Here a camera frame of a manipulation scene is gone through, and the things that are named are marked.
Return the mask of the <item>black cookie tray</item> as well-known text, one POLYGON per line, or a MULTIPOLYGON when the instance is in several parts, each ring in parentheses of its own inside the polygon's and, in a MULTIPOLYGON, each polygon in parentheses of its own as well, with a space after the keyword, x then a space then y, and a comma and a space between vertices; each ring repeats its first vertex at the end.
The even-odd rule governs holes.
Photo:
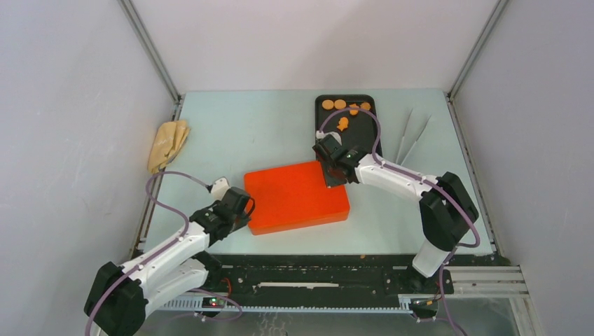
MULTIPOLYGON (((315 130, 319 130, 323 122, 337 109, 326 111, 322 108, 321 103, 325 99, 333 101, 343 99, 346 101, 349 108, 350 104, 357 104, 360 108, 361 103, 368 102, 371 105, 370 113, 377 116, 375 110, 375 100, 368 94, 322 94, 315 99, 315 130)), ((359 112, 357 115, 350 115, 349 111, 342 112, 333 116, 325 124, 324 132, 337 132, 341 136, 342 143, 348 148, 359 146, 370 153, 373 149, 375 138, 378 134, 376 122, 367 113, 359 112), (341 117, 349 118, 349 126, 343 131, 339 132, 336 129, 338 121, 341 117)))

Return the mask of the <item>orange box lid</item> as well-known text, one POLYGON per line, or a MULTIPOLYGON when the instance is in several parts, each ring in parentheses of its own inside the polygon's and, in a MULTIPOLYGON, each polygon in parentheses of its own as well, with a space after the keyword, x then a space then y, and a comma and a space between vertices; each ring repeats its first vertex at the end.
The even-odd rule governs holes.
POLYGON ((350 214, 345 187, 328 187, 318 161, 248 172, 244 186, 256 202, 248 224, 253 235, 344 221, 350 214))

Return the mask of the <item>metal tongs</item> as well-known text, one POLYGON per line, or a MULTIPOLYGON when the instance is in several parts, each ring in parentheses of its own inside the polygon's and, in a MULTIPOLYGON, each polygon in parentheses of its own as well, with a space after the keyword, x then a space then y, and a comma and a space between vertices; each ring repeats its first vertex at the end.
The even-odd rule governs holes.
POLYGON ((396 152, 396 163, 402 165, 410 156, 418 141, 425 133, 432 116, 420 115, 410 108, 403 126, 401 139, 396 152))

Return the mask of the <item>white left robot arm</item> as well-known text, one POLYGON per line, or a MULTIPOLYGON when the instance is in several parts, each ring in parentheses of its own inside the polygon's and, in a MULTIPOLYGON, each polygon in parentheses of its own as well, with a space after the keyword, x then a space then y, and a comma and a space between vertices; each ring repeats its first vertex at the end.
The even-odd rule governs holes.
POLYGON ((93 326, 108 335, 134 335, 157 308, 187 291, 214 291, 221 283, 206 250, 243 228, 255 208, 244 190, 226 188, 191 216, 171 237, 136 258, 97 271, 83 311, 85 333, 93 326))

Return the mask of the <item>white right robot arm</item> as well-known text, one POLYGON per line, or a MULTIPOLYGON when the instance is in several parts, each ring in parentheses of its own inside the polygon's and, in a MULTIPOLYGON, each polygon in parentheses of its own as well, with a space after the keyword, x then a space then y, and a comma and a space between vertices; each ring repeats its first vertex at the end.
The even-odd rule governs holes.
POLYGON ((408 285, 415 292, 424 293, 435 284, 435 273, 467 232, 480 244, 474 226, 479 212, 458 175, 432 176, 406 169, 377 153, 348 148, 336 132, 318 131, 315 136, 312 148, 317 159, 338 184, 377 187, 418 205, 424 241, 407 274, 408 285))

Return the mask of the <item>star orange cookie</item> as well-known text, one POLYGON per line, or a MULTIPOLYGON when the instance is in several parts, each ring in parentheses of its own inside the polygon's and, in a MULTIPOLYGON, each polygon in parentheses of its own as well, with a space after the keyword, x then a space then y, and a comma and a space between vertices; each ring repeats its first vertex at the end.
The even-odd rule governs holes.
POLYGON ((350 121, 349 121, 349 118, 347 118, 347 117, 341 117, 341 118, 339 119, 339 121, 338 121, 338 124, 337 124, 337 126, 336 126, 336 129, 337 129, 339 132, 343 132, 343 131, 345 131, 345 130, 348 128, 348 126, 349 126, 349 122, 350 122, 350 121))

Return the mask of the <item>round orange cookie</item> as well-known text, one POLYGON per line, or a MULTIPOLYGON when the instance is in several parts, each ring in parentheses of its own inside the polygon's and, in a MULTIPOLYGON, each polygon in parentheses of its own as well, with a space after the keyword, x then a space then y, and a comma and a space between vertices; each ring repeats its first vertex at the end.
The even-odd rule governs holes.
POLYGON ((326 111, 330 111, 333 110, 335 105, 334 105, 334 101, 331 99, 325 99, 322 103, 321 106, 324 110, 326 111))
POLYGON ((346 101, 343 99, 337 99, 333 103, 334 103, 334 108, 337 110, 345 109, 347 106, 346 101))

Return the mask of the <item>yellow cloth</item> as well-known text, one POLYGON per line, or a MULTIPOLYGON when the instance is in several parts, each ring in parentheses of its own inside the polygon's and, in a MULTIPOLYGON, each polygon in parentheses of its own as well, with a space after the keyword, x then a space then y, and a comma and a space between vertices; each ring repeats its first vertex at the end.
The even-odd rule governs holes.
POLYGON ((148 157, 147 169, 151 174, 157 174, 173 161, 186 143, 190 130, 186 120, 169 121, 159 126, 148 157))

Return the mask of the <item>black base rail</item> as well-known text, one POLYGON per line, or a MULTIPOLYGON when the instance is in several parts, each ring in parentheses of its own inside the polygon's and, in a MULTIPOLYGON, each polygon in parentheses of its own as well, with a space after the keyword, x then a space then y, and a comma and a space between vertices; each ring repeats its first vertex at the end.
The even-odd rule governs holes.
POLYGON ((398 309, 403 299, 454 292, 449 271, 413 274, 411 254, 214 254, 202 288, 244 308, 398 309))

